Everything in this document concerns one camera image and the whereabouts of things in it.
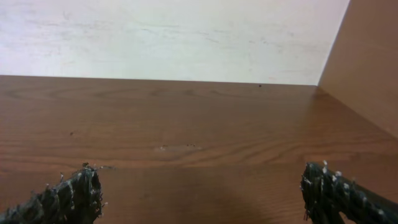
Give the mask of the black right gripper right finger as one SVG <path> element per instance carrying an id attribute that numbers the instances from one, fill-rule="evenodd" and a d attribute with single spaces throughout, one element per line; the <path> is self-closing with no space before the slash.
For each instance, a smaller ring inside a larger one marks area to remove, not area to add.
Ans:
<path id="1" fill-rule="evenodd" d="M 354 223 L 397 224 L 397 203 L 343 177 L 340 171 L 308 162 L 300 190 L 305 202 L 304 220 L 312 223 L 344 223 L 344 214 Z"/>

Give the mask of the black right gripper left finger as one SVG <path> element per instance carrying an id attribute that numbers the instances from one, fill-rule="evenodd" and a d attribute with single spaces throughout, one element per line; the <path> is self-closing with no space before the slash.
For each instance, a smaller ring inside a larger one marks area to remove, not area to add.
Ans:
<path id="1" fill-rule="evenodd" d="M 1 224 L 94 224 L 103 216 L 103 193 L 98 171 L 103 167 L 82 164 L 82 168 L 54 186 L 47 185 L 30 199 L 1 214 Z"/>

